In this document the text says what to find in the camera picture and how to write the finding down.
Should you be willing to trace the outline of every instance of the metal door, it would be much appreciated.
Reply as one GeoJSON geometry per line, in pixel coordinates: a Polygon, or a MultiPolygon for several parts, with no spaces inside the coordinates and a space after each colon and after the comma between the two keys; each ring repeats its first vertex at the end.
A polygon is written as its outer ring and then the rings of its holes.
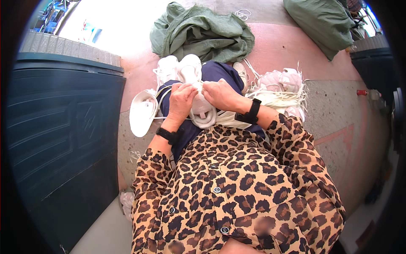
{"type": "Polygon", "coordinates": [[[122,68],[70,56],[18,56],[8,151],[24,205],[56,253],[72,250],[118,195],[122,75],[122,68]]]}

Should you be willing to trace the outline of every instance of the shirt sleeve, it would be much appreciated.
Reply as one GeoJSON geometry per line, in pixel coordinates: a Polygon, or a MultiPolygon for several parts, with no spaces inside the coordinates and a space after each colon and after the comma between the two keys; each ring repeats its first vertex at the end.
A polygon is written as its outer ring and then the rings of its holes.
{"type": "Polygon", "coordinates": [[[302,121],[296,117],[279,114],[279,119],[272,121],[266,130],[270,138],[267,149],[285,167],[285,173],[304,196],[315,219],[323,227],[331,224],[337,235],[323,235],[328,248],[336,241],[345,222],[345,209],[338,191],[327,172],[326,165],[314,147],[314,137],[302,127],[302,121]]]}
{"type": "Polygon", "coordinates": [[[132,184],[135,197],[132,203],[132,253],[142,252],[150,244],[148,235],[155,223],[159,202],[172,177],[169,158],[162,152],[148,148],[137,160],[135,180],[132,184]]]}

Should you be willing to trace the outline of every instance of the green tarp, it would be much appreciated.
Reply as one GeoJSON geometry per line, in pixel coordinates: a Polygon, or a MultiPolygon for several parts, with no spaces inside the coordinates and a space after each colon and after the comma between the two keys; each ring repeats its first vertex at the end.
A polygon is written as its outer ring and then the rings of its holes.
{"type": "Polygon", "coordinates": [[[350,28],[355,23],[348,12],[347,0],[283,0],[283,4],[330,61],[340,50],[352,45],[350,28]]]}
{"type": "Polygon", "coordinates": [[[254,47],[255,37],[248,25],[236,15],[219,15],[209,8],[168,4],[155,21],[149,35],[152,52],[182,60],[195,54],[202,62],[240,62],[254,47]]]}

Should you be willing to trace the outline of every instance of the red bottle cap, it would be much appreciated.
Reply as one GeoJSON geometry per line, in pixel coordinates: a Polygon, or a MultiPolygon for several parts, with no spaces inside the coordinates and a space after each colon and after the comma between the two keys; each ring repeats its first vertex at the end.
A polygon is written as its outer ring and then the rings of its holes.
{"type": "Polygon", "coordinates": [[[364,96],[366,96],[366,95],[368,94],[368,92],[367,92],[366,90],[357,90],[357,91],[356,91],[356,94],[357,94],[357,95],[364,95],[364,96]]]}

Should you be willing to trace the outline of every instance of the black wristband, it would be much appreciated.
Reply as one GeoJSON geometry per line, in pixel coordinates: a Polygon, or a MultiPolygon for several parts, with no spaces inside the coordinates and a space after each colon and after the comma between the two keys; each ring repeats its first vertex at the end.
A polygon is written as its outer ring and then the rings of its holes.
{"type": "Polygon", "coordinates": [[[156,130],[155,134],[160,135],[164,139],[168,140],[169,145],[173,145],[178,142],[178,140],[182,136],[183,132],[184,132],[183,129],[178,129],[177,132],[174,132],[174,131],[169,132],[169,131],[165,130],[164,128],[159,127],[156,130]]]}
{"type": "Polygon", "coordinates": [[[240,122],[256,125],[258,118],[257,114],[259,111],[259,106],[261,106],[261,102],[259,99],[253,99],[253,104],[251,106],[250,112],[245,114],[235,113],[234,119],[240,122]]]}

